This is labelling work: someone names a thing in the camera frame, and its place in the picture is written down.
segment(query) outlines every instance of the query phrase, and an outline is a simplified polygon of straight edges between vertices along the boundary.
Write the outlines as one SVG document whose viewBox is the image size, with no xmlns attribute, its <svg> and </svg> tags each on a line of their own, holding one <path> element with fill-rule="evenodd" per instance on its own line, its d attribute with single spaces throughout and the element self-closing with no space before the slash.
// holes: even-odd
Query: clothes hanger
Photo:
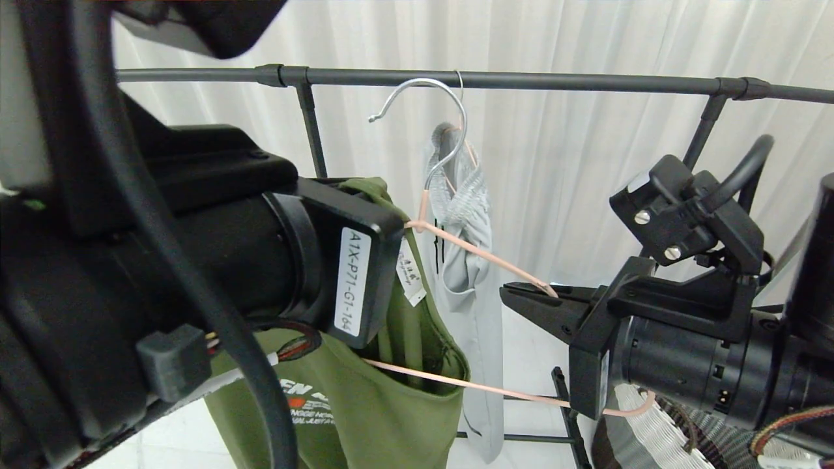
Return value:
<svg viewBox="0 0 834 469">
<path fill-rule="evenodd" d="M 498 265 L 502 269 L 508 270 L 508 271 L 512 272 L 513 274 L 518 275 L 522 279 L 527 280 L 532 285 L 535 285 L 540 290 L 544 291 L 548 296 L 558 298 L 559 296 L 553 290 L 553 287 L 551 287 L 550 284 L 548 284 L 547 282 L 539 280 L 539 279 L 535 278 L 533 275 L 528 274 L 527 272 L 523 271 L 522 269 L 520 269 L 520 268 L 516 267 L 515 265 L 512 265 L 511 263 L 507 262 L 506 260 L 503 260 L 500 257 L 498 257 L 496 255 L 493 255 L 492 253 L 490 253 L 488 251 L 482 250 L 482 249 L 480 249 L 480 248 L 478 248 L 478 247 L 476 247 L 476 246 L 474 246 L 470 243 L 467 243 L 466 241 L 458 238 L 457 236 L 453 236 L 452 234 L 449 234 L 446 231 L 444 231 L 444 230 L 434 226 L 433 224 L 430 224 L 430 223 L 425 221 L 425 212 L 428 209 L 428 204 L 429 204 L 429 186 L 431 184 L 432 176 L 437 171 L 439 171 L 441 168 L 443 168 L 443 166 L 446 163 L 449 163 L 452 159 L 454 159 L 458 155 L 458 153 L 460 152 L 460 149 L 465 144 L 466 130 L 468 128 L 467 127 L 468 126 L 468 121 L 467 121 L 467 118 L 466 118 L 466 109 L 464 109 L 463 103 L 460 102 L 460 98 L 458 98 L 457 95 L 448 86 L 446 86 L 445 84 L 443 84 L 443 83 L 441 83 L 441 82 L 439 82 L 435 79 L 432 79 L 432 78 L 412 78 L 411 80 L 408 80 L 408 81 L 405 81 L 405 82 L 401 83 L 400 86 L 398 86 L 394 90 L 394 92 L 391 93 L 391 95 L 388 97 L 388 99 L 385 100 L 385 104 L 383 104 L 382 109 L 378 113 L 368 117 L 368 122 L 374 122 L 374 121 L 377 121 L 377 120 L 383 118 L 385 116 L 385 114 L 388 113 L 388 109 L 391 107 L 391 104 L 394 102 L 394 100 L 397 98 L 397 96 L 399 96 L 400 93 L 405 91 L 407 88 L 411 88 L 411 87 L 414 87 L 414 86 L 417 86 L 417 85 L 428 85 L 428 86 L 431 86 L 431 87 L 439 88 L 439 89 L 443 90 L 444 92 L 446 92 L 446 94 L 448 94 L 455 101 L 455 105 L 458 107 L 458 110 L 460 111 L 461 135 L 460 135 L 460 139 L 458 139 L 457 143 L 455 144 L 455 147 L 452 148 L 452 151 L 450 151 L 449 154 L 444 156 L 442 159 L 440 159 L 440 161 L 437 162 L 437 164 L 435 164 L 434 166 L 431 167 L 431 169 L 429 169 L 429 173 L 426 175 L 425 184 L 423 186 L 423 194 L 420 197 L 420 211 L 418 212 L 418 218 L 417 218 L 417 220 L 411 220 L 410 222 L 406 223 L 405 227 L 414 229 L 415 231 L 417 231 L 417 233 L 422 233 L 424 230 L 427 230 L 427 231 L 431 232 L 432 234 L 434 234 L 434 235 L 436 235 L 440 238 L 443 238 L 444 240 L 449 241 L 450 243 L 453 243 L 455 245 L 460 246 L 464 250 L 467 250 L 474 255 L 477 255 L 481 258 L 484 258 L 484 259 L 488 260 L 489 262 L 491 262 L 495 265 Z"/>
</svg>

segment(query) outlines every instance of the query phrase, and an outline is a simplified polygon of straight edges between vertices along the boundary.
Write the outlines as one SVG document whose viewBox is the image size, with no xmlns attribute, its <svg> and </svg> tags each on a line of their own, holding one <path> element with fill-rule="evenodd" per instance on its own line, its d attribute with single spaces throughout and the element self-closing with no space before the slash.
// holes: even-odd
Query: cylindrical motor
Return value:
<svg viewBox="0 0 834 469">
<path fill-rule="evenodd" d="M 785 316 L 791 333 L 834 350 L 834 173 L 822 179 Z"/>
</svg>

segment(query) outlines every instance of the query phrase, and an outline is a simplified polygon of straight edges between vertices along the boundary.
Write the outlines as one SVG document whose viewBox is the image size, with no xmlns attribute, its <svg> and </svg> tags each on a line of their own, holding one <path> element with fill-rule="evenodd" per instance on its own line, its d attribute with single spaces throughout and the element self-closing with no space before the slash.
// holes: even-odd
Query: hanger hook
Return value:
<svg viewBox="0 0 834 469">
<path fill-rule="evenodd" d="M 464 104 L 460 102 L 460 98 L 445 84 L 441 83 L 438 80 L 432 78 L 412 78 L 411 80 L 405 81 L 401 83 L 397 89 L 394 90 L 393 93 L 385 100 L 385 104 L 382 106 L 382 110 L 379 113 L 374 114 L 368 117 L 368 122 L 374 122 L 375 120 L 379 120 L 385 116 L 385 113 L 388 112 L 388 108 L 391 107 L 391 104 L 394 102 L 394 99 L 402 93 L 406 88 L 411 88 L 417 85 L 428 85 L 435 88 L 440 88 L 446 92 L 454 101 L 455 105 L 458 107 L 460 111 L 460 139 L 455 144 L 455 147 L 452 151 L 449 152 L 446 156 L 444 156 L 440 161 L 437 162 L 434 166 L 429 169 L 429 173 L 426 175 L 425 178 L 425 190 L 429 190 L 429 185 L 431 183 L 431 177 L 443 167 L 444 164 L 449 163 L 459 152 L 460 149 L 464 146 L 464 142 L 466 140 L 466 109 L 464 109 Z"/>
</svg>

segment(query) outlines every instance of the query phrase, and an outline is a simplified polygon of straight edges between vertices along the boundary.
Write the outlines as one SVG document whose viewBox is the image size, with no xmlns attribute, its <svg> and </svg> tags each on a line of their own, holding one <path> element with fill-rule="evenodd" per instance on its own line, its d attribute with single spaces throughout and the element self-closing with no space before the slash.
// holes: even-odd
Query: light gray garment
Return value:
<svg viewBox="0 0 834 469">
<path fill-rule="evenodd" d="M 449 154 L 459 138 L 460 131 L 451 124 L 435 129 L 427 149 L 426 173 Z M 435 173 L 426 220 L 432 223 L 436 219 L 439 227 L 491 252 L 490 203 L 480 165 L 473 164 L 477 158 L 474 150 L 470 158 L 464 146 L 455 159 Z M 470 363 L 472 381 L 503 387 L 498 266 L 430 233 L 420 236 L 420 242 L 437 310 Z M 461 420 L 470 444 L 485 462 L 493 461 L 504 443 L 503 396 L 466 389 Z"/>
</svg>

